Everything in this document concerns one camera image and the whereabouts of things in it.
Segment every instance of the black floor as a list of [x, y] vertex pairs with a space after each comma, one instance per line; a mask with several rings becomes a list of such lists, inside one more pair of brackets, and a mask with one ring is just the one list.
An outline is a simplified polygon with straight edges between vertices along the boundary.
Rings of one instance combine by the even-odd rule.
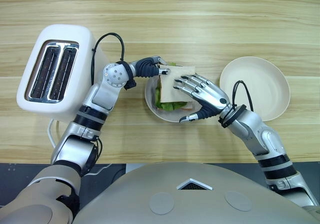
[[[215, 164], [239, 173], [262, 186], [266, 186], [265, 177], [258, 164]], [[0, 164], [0, 206], [11, 202], [28, 185], [36, 174], [48, 165], [39, 164]], [[96, 165], [92, 172], [97, 172], [106, 165]], [[320, 162], [294, 163], [320, 202]], [[125, 164], [113, 164], [96, 176], [85, 176], [81, 180], [80, 208], [105, 190], [112, 182], [126, 172]]]

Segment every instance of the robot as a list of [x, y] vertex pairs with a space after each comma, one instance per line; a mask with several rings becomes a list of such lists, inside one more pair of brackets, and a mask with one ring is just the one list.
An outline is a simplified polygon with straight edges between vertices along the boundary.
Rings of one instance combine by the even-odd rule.
[[168, 74], [170, 69], [159, 69], [159, 63], [166, 62], [155, 56], [104, 67], [55, 147], [51, 166], [0, 209], [0, 224], [320, 222], [319, 204], [277, 132], [197, 74], [176, 79], [174, 88], [202, 106], [180, 122], [219, 115], [222, 127], [241, 138], [258, 161], [268, 189], [212, 165], [156, 163], [123, 175], [79, 212], [81, 177], [99, 158], [94, 142], [121, 88], [132, 86], [133, 77]]

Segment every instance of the toaster slot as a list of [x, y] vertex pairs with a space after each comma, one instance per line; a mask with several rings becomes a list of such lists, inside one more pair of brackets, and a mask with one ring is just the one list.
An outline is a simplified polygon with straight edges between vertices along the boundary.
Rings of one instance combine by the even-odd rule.
[[55, 70], [59, 58], [60, 47], [48, 46], [42, 58], [40, 69], [37, 72], [30, 97], [41, 99], [46, 93], [49, 80]]
[[51, 88], [50, 99], [60, 101], [64, 98], [72, 67], [75, 62], [77, 49], [67, 47], [64, 49], [57, 74]]

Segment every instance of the sandwich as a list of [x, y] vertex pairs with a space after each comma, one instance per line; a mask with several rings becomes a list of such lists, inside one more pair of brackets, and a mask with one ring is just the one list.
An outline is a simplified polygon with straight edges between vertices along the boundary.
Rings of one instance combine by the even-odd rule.
[[[181, 75], [195, 74], [195, 67], [176, 66], [176, 63], [170, 63], [170, 73], [161, 75], [157, 87], [155, 89], [155, 106], [164, 111], [174, 111], [177, 109], [192, 110], [194, 100], [173, 88], [175, 78]], [[160, 65], [160, 68], [167, 68], [168, 66]]]

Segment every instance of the wooden table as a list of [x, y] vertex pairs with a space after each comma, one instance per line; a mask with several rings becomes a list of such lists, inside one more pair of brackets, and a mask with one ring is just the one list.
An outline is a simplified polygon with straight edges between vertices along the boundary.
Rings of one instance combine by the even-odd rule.
[[[237, 57], [273, 62], [292, 94], [288, 110], [267, 124], [293, 161], [320, 160], [319, 0], [0, 0], [0, 162], [50, 161], [49, 119], [19, 109], [16, 90], [38, 34], [53, 23], [84, 25], [95, 37], [117, 32], [126, 60], [159, 55], [213, 81]], [[115, 38], [101, 46], [118, 60]], [[216, 117], [184, 125], [158, 119], [144, 101], [146, 79], [137, 82], [121, 91], [102, 129], [100, 163], [255, 162]]]

